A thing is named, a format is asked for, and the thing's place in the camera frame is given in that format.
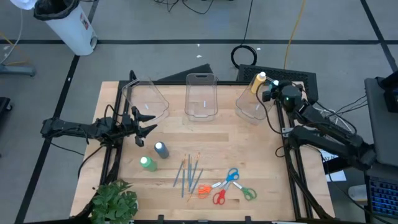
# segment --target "clear plastic bin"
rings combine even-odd
[[[258,125],[263,119],[267,117],[267,114],[264,110],[264,107],[262,107],[260,102],[257,100],[256,94],[253,94],[251,92],[251,87],[253,86],[255,78],[256,77],[253,78],[250,85],[246,87],[242,95],[236,100],[235,112],[239,117],[246,120],[247,122]],[[257,93],[260,100],[262,98],[262,92],[269,89],[271,82],[273,82],[273,80],[267,77],[266,84],[261,85]],[[265,102],[264,105],[266,106],[267,112],[269,112],[274,105],[274,100]]]
[[[122,88],[130,107],[136,106],[141,114],[154,115],[155,119],[143,123],[143,126],[157,124],[169,115],[169,102],[148,77],[137,79]]]
[[[187,75],[185,113],[189,120],[211,121],[217,112],[217,77],[207,73]]]

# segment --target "black trash bag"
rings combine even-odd
[[[76,9],[80,0],[38,0],[33,16],[41,21],[63,19]]]

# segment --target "white bottle cap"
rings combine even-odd
[[[148,159],[146,157],[142,157],[140,161],[142,164],[145,164],[148,162]]]
[[[266,77],[266,73],[265,72],[260,72],[260,77],[261,78],[265,78]]]
[[[156,143],[156,144],[155,144],[155,147],[156,147],[157,149],[161,149],[161,148],[162,148],[162,143],[160,143],[160,142]]]

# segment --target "green leaves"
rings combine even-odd
[[[109,220],[111,224],[125,224],[137,213],[137,194],[126,191],[131,185],[117,180],[109,185],[101,185],[94,197],[94,208],[91,222],[103,224]]]

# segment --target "wooden tabletop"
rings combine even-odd
[[[118,82],[102,83],[94,119],[103,117],[107,104],[114,105],[117,89]],[[134,136],[125,138],[123,144],[118,178],[132,183],[130,190],[137,193],[139,211],[135,220],[156,220],[158,215],[165,215],[166,220],[244,220],[246,215],[256,221],[295,220],[285,159],[275,156],[275,150],[282,145],[280,135],[273,133],[266,121],[255,126],[235,114],[235,101],[245,86],[218,86],[218,113],[213,121],[206,122],[187,118],[185,86],[158,86],[158,89],[170,103],[169,116],[148,135],[144,147],[135,145]],[[276,107],[270,110],[269,117],[273,127],[279,129]],[[166,144],[169,158],[161,159],[154,151],[157,141]],[[91,141],[85,157],[98,146],[98,142]],[[198,152],[201,157],[195,177],[204,169],[198,185],[223,181],[227,171],[236,167],[239,184],[256,190],[257,199],[248,202],[234,185],[229,186],[224,205],[214,205],[211,200],[219,188],[213,189],[206,199],[194,195],[187,202],[187,190],[181,198],[182,174],[173,188],[175,176],[184,155],[196,156]],[[301,152],[309,190],[326,212],[334,216],[319,152],[309,147],[302,147]],[[79,213],[94,195],[104,153],[102,149],[82,168],[71,215]],[[142,156],[150,156],[157,162],[156,172],[141,167]],[[300,208],[305,216],[301,197]]]

